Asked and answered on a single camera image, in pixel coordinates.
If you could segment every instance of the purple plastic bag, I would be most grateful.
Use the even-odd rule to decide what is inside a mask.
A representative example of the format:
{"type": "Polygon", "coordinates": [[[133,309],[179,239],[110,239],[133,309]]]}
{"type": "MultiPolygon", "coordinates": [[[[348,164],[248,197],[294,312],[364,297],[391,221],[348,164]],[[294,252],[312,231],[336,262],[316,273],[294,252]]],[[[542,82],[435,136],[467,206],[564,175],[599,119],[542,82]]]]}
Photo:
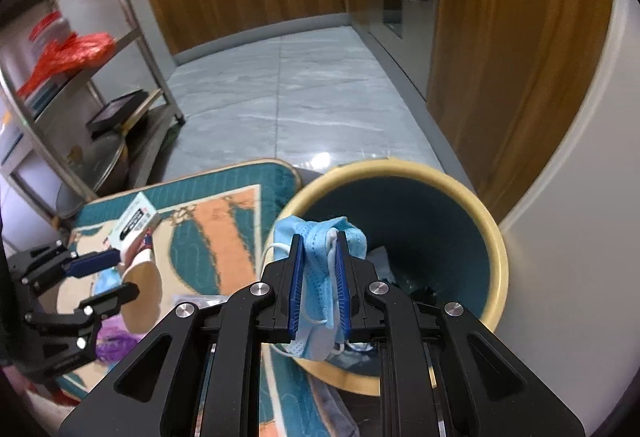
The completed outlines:
{"type": "Polygon", "coordinates": [[[129,354],[143,337],[143,334],[127,332],[121,315],[107,318],[102,322],[102,328],[98,332],[95,354],[104,364],[117,363],[129,354]]]}

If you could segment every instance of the trash can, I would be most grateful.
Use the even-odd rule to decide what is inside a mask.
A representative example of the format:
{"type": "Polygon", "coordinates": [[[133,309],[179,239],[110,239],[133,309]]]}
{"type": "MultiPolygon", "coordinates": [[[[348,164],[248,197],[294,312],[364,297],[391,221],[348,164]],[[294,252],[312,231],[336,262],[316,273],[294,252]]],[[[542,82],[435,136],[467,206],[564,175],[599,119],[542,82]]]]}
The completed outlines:
{"type": "MultiPolygon", "coordinates": [[[[495,330],[507,296],[504,242],[478,197],[455,179],[398,159],[355,162],[303,188],[279,218],[290,215],[313,221],[346,216],[367,236],[369,250],[386,248],[402,290],[430,287],[439,300],[462,303],[495,330]]],[[[336,388],[380,395],[376,351],[296,360],[336,388]]]]}

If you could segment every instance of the yellow trash can rim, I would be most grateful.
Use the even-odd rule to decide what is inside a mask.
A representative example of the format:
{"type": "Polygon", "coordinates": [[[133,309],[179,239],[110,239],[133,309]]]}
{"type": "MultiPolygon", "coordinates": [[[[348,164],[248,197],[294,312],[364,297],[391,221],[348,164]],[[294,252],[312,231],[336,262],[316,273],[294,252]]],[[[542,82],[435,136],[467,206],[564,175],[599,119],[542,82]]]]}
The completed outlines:
{"type": "MultiPolygon", "coordinates": [[[[329,170],[298,192],[284,207],[278,220],[290,215],[303,217],[318,200],[341,186],[371,177],[404,177],[424,182],[456,201],[471,217],[484,240],[489,256],[489,291],[480,321],[491,332],[500,321],[507,300],[509,266],[507,251],[497,224],[480,199],[466,186],[430,166],[400,159],[371,159],[354,162],[329,170]]],[[[273,242],[273,228],[268,243],[273,242]]],[[[267,261],[273,260],[273,254],[267,261]]],[[[296,362],[318,379],[354,393],[380,395],[380,379],[340,369],[328,361],[309,361],[294,358],[296,362]]]]}

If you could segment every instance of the silver screw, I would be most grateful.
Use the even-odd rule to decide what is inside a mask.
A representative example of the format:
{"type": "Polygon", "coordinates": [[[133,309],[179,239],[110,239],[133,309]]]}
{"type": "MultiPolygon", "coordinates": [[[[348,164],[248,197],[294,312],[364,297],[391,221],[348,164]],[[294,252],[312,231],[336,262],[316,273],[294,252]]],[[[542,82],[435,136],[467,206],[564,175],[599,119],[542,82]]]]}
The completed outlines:
{"type": "Polygon", "coordinates": [[[188,318],[195,312],[196,308],[191,303],[181,303],[175,308],[175,315],[178,318],[188,318]]]}
{"type": "Polygon", "coordinates": [[[384,282],[371,282],[369,284],[369,290],[373,294],[386,294],[389,292],[389,286],[384,282]]]}
{"type": "Polygon", "coordinates": [[[253,294],[254,296],[264,296],[270,290],[271,287],[269,287],[269,284],[264,282],[256,282],[251,286],[251,289],[249,289],[249,291],[251,291],[251,294],[253,294]]]}
{"type": "Polygon", "coordinates": [[[447,302],[444,305],[444,312],[449,316],[460,316],[465,311],[465,308],[458,302],[447,302]]]}

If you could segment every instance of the tile floor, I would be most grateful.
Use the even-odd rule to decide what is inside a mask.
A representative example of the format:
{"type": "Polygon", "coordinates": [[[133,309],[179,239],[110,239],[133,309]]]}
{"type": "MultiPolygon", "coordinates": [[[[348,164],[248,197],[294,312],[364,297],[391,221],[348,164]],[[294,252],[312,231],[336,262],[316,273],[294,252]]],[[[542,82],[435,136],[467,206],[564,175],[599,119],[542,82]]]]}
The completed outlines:
{"type": "Polygon", "coordinates": [[[187,124],[164,180],[259,157],[318,172],[387,156],[442,169],[351,27],[215,53],[178,67],[169,85],[187,124]]]}

